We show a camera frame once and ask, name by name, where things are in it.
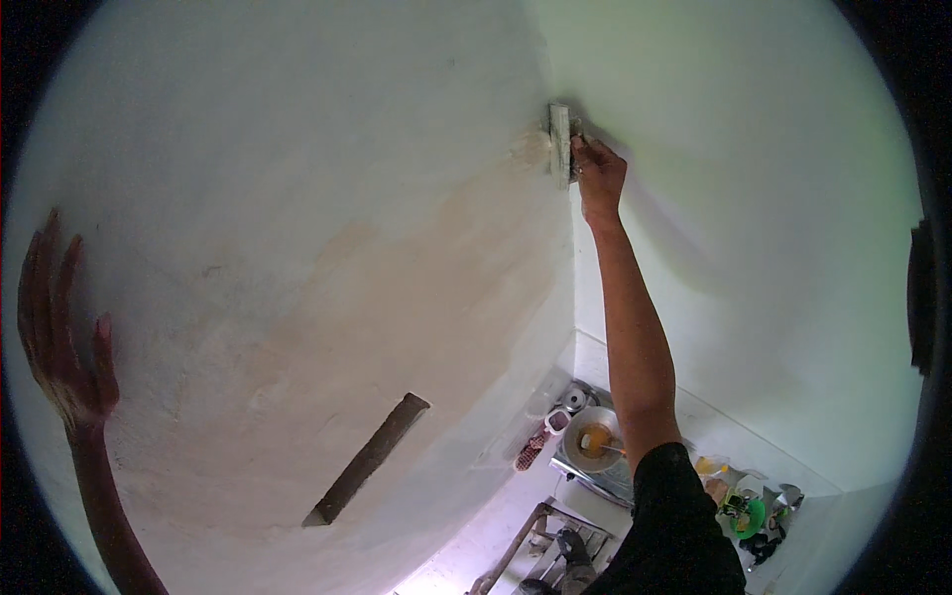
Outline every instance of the plastering trowel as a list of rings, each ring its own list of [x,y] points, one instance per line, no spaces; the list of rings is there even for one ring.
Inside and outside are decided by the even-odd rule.
[[[585,138],[582,131],[582,120],[571,117],[568,113],[568,106],[549,104],[548,138],[551,145],[549,169],[559,190],[567,190],[568,185],[575,182],[578,177],[578,168],[575,166],[575,160],[572,158],[572,151],[569,147],[569,142],[574,134],[580,134]]]

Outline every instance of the person's right hand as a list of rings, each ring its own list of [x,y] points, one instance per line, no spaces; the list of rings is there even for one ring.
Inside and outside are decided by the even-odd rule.
[[[112,368],[111,321],[96,321],[92,337],[95,372],[86,370],[72,343],[69,290],[82,252],[83,239],[72,238],[59,274],[53,255],[59,236],[59,213],[50,212],[46,228],[33,234],[23,261],[17,302],[17,328],[33,378],[56,407],[70,438],[102,427],[119,401]]]
[[[582,215],[590,227],[617,225],[628,163],[600,140],[587,143],[573,136],[571,144],[579,167]]]

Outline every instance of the dark slot in wall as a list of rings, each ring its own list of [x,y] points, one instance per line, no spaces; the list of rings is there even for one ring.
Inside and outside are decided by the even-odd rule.
[[[408,392],[350,461],[334,485],[324,494],[324,498],[321,498],[321,502],[310,511],[301,526],[333,523],[367,478],[383,464],[400,439],[427,409],[429,403]]]

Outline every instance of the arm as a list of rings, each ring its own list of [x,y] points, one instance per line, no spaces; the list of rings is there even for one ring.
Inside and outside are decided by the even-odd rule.
[[[69,290],[82,238],[72,239],[59,274],[54,275],[58,235],[54,210],[46,228],[33,235],[23,263],[17,304],[20,339],[33,378],[63,419],[89,528],[109,575],[122,593],[164,595],[166,589],[123,512],[103,438],[106,420],[119,401],[109,315],[96,321],[95,371],[89,372],[79,364],[69,320]]]
[[[600,141],[572,139],[585,220],[595,238],[608,342],[608,379],[628,463],[634,473],[649,450],[680,442],[674,417],[674,364],[618,205],[627,163]]]

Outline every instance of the black sleeve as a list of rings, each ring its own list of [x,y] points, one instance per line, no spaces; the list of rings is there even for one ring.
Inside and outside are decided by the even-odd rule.
[[[684,445],[651,449],[638,464],[634,488],[631,529],[585,593],[744,593],[737,551],[722,534],[717,506]]]

